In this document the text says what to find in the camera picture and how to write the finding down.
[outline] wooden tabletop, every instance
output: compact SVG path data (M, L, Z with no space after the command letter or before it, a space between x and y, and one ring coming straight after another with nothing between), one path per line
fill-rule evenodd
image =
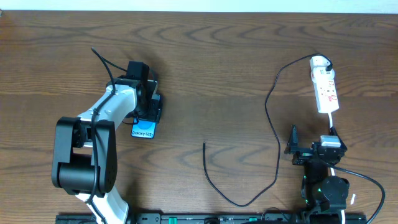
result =
M277 71L321 52L334 64L340 109L334 124L348 151L339 166L379 181L386 202L375 223L397 223L398 16L365 14L233 14L176 12L6 11L0 17L0 223L53 223L59 213L89 212L51 183L55 124L77 116L104 93L109 77L90 47L127 67L147 63L164 97L153 140L120 125L119 192L134 208L165 213L294 210L303 167L280 158L264 100ZM114 76L122 75L112 68ZM281 73L268 108L282 150L296 124L302 146L327 133L317 113L308 60ZM346 175L347 211L368 218L380 190ZM352 194L356 194L350 205Z

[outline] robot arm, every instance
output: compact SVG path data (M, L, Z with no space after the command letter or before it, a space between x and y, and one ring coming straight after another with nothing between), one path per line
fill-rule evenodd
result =
M86 112L76 118L62 117L56 126L52 182L68 194L87 201L91 195L95 163L92 155L77 154L73 148L93 147L91 132L96 132L99 178L90 204L97 223L126 223L128 204L114 186L118 169L115 130L124 118L158 123L162 104L155 94L157 81L148 80L149 67L141 62L129 62L126 75L115 79L115 93L100 107L91 130L94 109L112 94L108 83L105 94Z

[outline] power strip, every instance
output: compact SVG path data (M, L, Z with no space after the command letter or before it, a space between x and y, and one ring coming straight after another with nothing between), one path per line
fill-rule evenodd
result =
M311 79L315 89L315 98L319 113L331 113L338 107L335 85L335 71L326 70L330 62L323 56L314 56L310 60Z

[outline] wood grain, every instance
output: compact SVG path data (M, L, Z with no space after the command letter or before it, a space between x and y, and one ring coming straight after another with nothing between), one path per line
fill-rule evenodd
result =
M247 208L225 202L203 175L208 168L227 196L245 203L272 182L277 143L264 112L278 69L322 52L336 70L348 145L340 166L369 175L387 198L375 223L397 223L398 16L174 12L7 11L0 18L0 222L53 223L56 214L88 209L50 181L55 123L87 110L104 92L106 70L90 47L126 67L141 60L159 73L164 113L155 139L117 130L116 184L134 207L163 212L293 210L302 167L283 155L275 186ZM303 145L326 133L308 62L281 74L269 111L284 146L296 124ZM356 194L348 211L376 209L370 182L338 173Z

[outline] white backdrop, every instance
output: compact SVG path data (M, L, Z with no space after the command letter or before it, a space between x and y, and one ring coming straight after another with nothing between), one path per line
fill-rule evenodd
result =
M0 0L3 10L398 13L398 0Z

